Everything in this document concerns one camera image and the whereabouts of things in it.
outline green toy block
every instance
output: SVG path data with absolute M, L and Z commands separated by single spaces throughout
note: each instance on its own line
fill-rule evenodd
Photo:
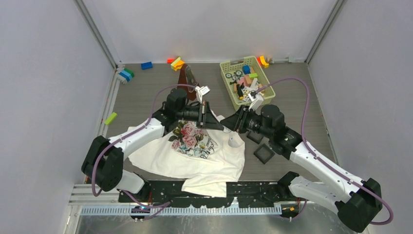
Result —
M 251 79 L 254 79 L 254 78 L 257 78 L 257 77 L 258 77 L 258 74 L 257 74 L 257 73 L 251 73 L 251 74 L 249 74 L 249 77 L 250 77 Z
M 133 71 L 129 70 L 128 68 L 124 69 L 125 72 L 129 73 L 132 77 L 135 77 L 135 74 L 133 73 Z
M 115 112 L 113 112 L 106 120 L 105 120 L 105 124 L 109 125 L 110 123 L 112 123 L 112 121 L 114 121 L 114 119 L 116 118 L 117 114 Z

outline table surface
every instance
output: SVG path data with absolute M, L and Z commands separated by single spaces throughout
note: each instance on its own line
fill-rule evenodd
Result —
M 189 65 L 200 85 L 207 85 L 211 89 L 206 95 L 206 100 L 209 101 L 214 113 L 225 117 L 233 114 L 234 107 L 222 81 L 219 64 L 189 63 Z M 126 67 L 135 73 L 135 77 L 129 83 L 120 84 L 119 86 L 113 107 L 113 111 L 118 116 L 109 126 L 107 137 L 116 136 L 127 131 L 128 127 L 139 125 L 145 121 L 149 116 L 155 94 L 160 89 L 178 82 L 179 71 L 173 71 L 169 64 L 154 64 L 153 68 L 148 70 L 141 70 L 140 64 L 128 64 Z M 310 103 L 304 128 L 306 138 L 318 151 L 335 161 L 307 64 L 273 64 L 264 69 L 264 72 L 270 82 L 286 77 L 299 77 L 308 84 Z M 300 132 L 306 100 L 305 88 L 301 83 L 294 80 L 278 83 L 273 88 L 276 96 L 271 104 L 277 105 L 284 113 L 287 126 Z M 157 109 L 161 107 L 161 103 L 165 101 L 168 93 L 168 91 L 165 91 L 158 97 L 155 106 Z M 279 155 L 275 155 L 265 165 L 262 164 L 253 155 L 259 145 L 246 138 L 245 134 L 241 135 L 241 138 L 245 141 L 245 165 L 240 180 L 277 181 L 287 172 L 293 171 L 311 181 L 319 181 L 301 166 Z M 262 143 L 268 143 L 268 140 L 263 139 Z M 170 179 L 140 170 L 134 167 L 129 160 L 126 160 L 124 168 L 127 171 L 136 172 L 146 179 Z

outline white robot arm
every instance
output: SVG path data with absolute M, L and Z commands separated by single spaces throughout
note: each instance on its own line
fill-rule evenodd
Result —
M 202 93 L 202 90 L 198 88 L 197 92 Z M 284 115 L 277 106 L 266 105 L 258 115 L 255 109 L 262 102 L 262 98 L 257 97 L 256 100 L 252 98 L 252 107 L 242 105 L 235 114 L 219 122 L 212 113 L 209 103 L 202 100 L 202 95 L 199 95 L 198 100 L 200 102 L 197 105 L 187 105 L 186 92 L 183 89 L 173 89 L 162 108 L 153 113 L 149 122 L 146 121 L 132 130 L 109 139 L 102 136 L 95 138 L 82 165 L 82 172 L 92 177 L 97 156 L 105 147 L 117 142 L 105 153 L 107 157 L 98 163 L 95 172 L 96 183 L 103 191 L 117 188 L 138 193 L 146 181 L 137 174 L 123 170 L 123 161 L 143 145 L 172 131 L 179 119 L 185 119 L 195 121 L 198 127 L 206 129 L 224 130 L 226 127 L 240 134 L 252 131 L 267 137 L 274 152 L 302 166 L 324 182 L 324 184 L 314 183 L 297 173 L 289 172 L 278 181 L 278 184 L 291 195 L 311 200 L 336 213 L 345 225 L 356 232 L 364 230 L 382 209 L 381 202 L 333 173 L 319 159 L 346 175 L 351 181 L 363 184 L 363 187 L 381 197 L 379 183 L 371 178 L 363 181 L 360 177 L 350 174 L 307 142 L 309 148 L 318 157 L 315 158 L 302 141 L 301 135 L 286 126 Z M 142 129 L 125 137 L 139 128 Z

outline green basket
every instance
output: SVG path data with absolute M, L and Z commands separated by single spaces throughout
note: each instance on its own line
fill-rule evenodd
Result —
M 232 79 L 226 78 L 225 74 L 233 73 L 237 70 L 242 71 L 243 66 L 245 65 L 251 66 L 254 69 L 254 71 L 258 75 L 257 79 L 259 83 L 261 83 L 262 85 L 269 84 L 269 81 L 267 77 L 265 76 L 265 73 L 262 67 L 258 63 L 257 58 L 255 58 L 254 56 L 247 56 L 247 57 L 244 57 L 243 59 L 235 60 L 235 61 L 221 62 L 220 67 L 221 67 L 222 80 L 224 81 L 226 90 L 228 91 L 229 97 L 231 98 L 231 101 L 232 101 L 232 105 L 234 106 L 234 109 L 236 111 L 239 109 L 241 105 L 249 106 L 251 102 L 240 100 L 237 93 L 232 92 L 233 87 L 232 85 L 229 84 L 232 81 Z M 274 97 L 275 97 L 274 89 L 272 87 L 266 88 L 265 93 L 264 93 L 264 102 L 261 104 L 261 106 L 269 104 Z

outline shirt graphic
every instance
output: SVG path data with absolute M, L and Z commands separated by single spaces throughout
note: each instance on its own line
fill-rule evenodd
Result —
M 197 128 L 194 122 L 179 121 L 171 134 L 168 141 L 173 141 L 172 149 L 188 156 L 207 159 L 217 148 L 207 131 Z

